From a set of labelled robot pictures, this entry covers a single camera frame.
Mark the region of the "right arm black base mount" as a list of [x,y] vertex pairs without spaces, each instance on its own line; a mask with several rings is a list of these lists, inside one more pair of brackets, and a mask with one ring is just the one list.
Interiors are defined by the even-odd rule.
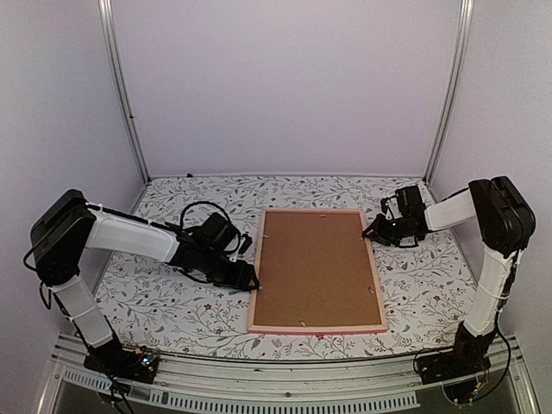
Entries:
[[486,383],[491,366],[488,348],[478,341],[456,339],[450,351],[416,355],[413,368],[424,385],[456,380],[443,386],[444,396],[455,405],[471,404]]

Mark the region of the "aluminium front rail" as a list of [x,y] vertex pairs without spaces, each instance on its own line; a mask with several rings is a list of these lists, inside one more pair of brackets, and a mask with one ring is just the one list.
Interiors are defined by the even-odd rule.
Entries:
[[517,341],[490,347],[491,368],[471,404],[424,385],[415,354],[345,361],[239,361],[163,354],[153,384],[124,382],[120,396],[84,367],[85,348],[61,335],[47,364],[39,413],[538,413]]

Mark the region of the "aluminium corner post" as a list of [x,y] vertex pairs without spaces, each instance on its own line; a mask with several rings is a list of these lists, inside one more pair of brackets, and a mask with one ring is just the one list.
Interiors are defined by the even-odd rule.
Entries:
[[445,146],[449,124],[455,107],[457,91],[461,82],[462,69],[467,54],[473,12],[474,0],[462,0],[460,3],[460,12],[448,83],[436,128],[435,138],[430,150],[430,157],[423,176],[423,180],[427,185],[431,185],[435,179],[442,151]]
[[147,167],[146,157],[138,136],[135,125],[134,111],[129,99],[126,79],[124,77],[122,58],[117,42],[116,25],[113,14],[113,6],[110,0],[99,0],[100,22],[103,30],[103,38],[110,64],[110,70],[115,85],[116,96],[122,113],[123,124],[129,140],[129,145],[141,180],[145,185],[151,182],[151,174]]

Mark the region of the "right aluminium corner post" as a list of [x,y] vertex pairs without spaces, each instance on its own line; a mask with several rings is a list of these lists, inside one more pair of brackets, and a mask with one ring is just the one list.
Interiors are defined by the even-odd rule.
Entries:
[[427,185],[431,185],[435,179],[442,151],[445,146],[449,124],[455,107],[457,91],[461,82],[462,69],[467,54],[473,12],[474,0],[462,0],[460,3],[460,12],[448,83],[436,128],[435,138],[430,150],[430,157],[423,176],[423,180]]

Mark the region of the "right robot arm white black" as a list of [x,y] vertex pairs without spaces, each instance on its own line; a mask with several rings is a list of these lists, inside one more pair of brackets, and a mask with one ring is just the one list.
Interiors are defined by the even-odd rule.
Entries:
[[416,185],[396,190],[381,201],[382,211],[361,237],[402,248],[413,240],[476,220],[484,243],[484,260],[475,299],[461,328],[479,338],[495,331],[495,318],[509,297],[523,251],[536,230],[536,217],[517,187],[506,176],[476,179],[441,202],[426,205]]

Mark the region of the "floral patterned table mat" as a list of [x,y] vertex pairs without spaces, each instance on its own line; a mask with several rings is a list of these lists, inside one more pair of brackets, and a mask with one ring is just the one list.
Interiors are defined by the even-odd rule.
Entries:
[[[156,179],[136,214],[158,222],[201,223],[216,206],[254,234],[265,208],[360,209],[411,184],[402,178],[195,177]],[[376,246],[388,331],[366,336],[269,336],[248,333],[245,292],[203,285],[159,262],[115,253],[96,300],[122,342],[165,352],[270,361],[336,360],[406,354],[453,343],[474,300],[476,282],[448,231],[418,247]]]

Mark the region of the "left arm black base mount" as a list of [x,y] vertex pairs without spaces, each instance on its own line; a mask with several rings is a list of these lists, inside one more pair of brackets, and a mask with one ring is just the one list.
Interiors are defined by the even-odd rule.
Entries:
[[126,349],[117,338],[97,348],[86,344],[84,367],[103,373],[108,378],[153,384],[160,354],[144,345]]

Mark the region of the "left aluminium corner post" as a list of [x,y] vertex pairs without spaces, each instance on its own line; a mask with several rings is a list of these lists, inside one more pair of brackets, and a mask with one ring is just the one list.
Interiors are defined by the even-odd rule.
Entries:
[[129,140],[129,145],[141,180],[145,185],[151,182],[151,174],[147,167],[146,157],[138,136],[135,125],[134,111],[129,99],[126,79],[124,77],[122,58],[117,42],[116,25],[113,14],[113,6],[110,0],[99,0],[100,22],[103,30],[103,38],[110,64],[110,70],[115,85],[116,96],[122,113],[123,124]]

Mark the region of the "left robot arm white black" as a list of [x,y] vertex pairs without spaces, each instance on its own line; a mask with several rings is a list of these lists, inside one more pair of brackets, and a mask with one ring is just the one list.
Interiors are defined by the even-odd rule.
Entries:
[[251,292],[259,288],[254,266],[242,259],[252,243],[217,206],[202,224],[157,223],[93,204],[76,189],[66,191],[33,225],[24,266],[36,273],[60,303],[94,358],[110,374],[128,367],[126,352],[80,278],[87,249],[148,257],[189,277],[196,271],[204,283]]

